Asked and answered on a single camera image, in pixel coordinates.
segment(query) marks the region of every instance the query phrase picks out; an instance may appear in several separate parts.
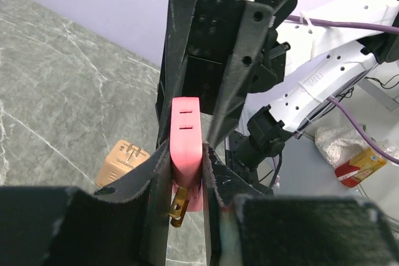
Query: beige plug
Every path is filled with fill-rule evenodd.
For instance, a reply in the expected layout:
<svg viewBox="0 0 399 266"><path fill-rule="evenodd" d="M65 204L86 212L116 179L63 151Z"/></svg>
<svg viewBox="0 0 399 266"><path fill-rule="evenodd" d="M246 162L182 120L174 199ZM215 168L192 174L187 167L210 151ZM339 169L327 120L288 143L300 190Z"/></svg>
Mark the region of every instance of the beige plug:
<svg viewBox="0 0 399 266"><path fill-rule="evenodd" d="M150 154L133 143L125 140L118 141L106 157L95 180L96 185L102 187L114 182L149 157Z"/></svg>

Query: marble surface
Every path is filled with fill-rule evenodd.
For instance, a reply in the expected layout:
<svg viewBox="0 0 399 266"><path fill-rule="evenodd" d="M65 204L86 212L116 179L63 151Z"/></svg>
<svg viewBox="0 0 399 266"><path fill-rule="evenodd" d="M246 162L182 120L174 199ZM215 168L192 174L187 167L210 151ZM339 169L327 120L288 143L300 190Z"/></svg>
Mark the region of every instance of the marble surface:
<svg viewBox="0 0 399 266"><path fill-rule="evenodd" d="M153 152L159 73L30 0L0 0L0 185L92 192L118 140ZM202 212L188 214L170 229L166 264L205 265L204 247Z"/></svg>

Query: gray table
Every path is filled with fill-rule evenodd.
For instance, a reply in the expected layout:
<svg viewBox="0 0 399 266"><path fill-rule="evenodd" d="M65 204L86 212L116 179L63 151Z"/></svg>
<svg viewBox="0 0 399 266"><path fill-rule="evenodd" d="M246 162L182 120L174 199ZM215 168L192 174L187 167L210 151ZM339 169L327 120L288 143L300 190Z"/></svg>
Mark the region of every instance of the gray table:
<svg viewBox="0 0 399 266"><path fill-rule="evenodd" d="M0 185L92 192L118 140L152 153L159 73L30 0L0 0ZM204 261L202 213L188 214L182 228L170 229L166 264Z"/></svg>

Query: white cloth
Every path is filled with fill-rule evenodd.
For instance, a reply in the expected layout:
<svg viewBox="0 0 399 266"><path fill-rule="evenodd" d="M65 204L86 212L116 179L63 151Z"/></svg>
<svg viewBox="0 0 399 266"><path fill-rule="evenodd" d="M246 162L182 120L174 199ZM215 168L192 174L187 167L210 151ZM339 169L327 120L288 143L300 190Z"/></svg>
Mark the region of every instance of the white cloth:
<svg viewBox="0 0 399 266"><path fill-rule="evenodd" d="M314 142L320 154L334 168L368 148L368 144L352 126L320 127L316 131Z"/></svg>

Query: pink object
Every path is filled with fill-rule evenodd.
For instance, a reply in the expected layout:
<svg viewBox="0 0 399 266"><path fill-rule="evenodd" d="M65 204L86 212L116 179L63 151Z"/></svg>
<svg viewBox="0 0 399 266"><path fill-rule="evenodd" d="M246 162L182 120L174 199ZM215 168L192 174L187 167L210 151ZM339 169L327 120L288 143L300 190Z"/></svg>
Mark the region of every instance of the pink object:
<svg viewBox="0 0 399 266"><path fill-rule="evenodd" d="M170 126L173 189L189 189L187 211L202 209L202 133L199 98L174 98Z"/></svg>

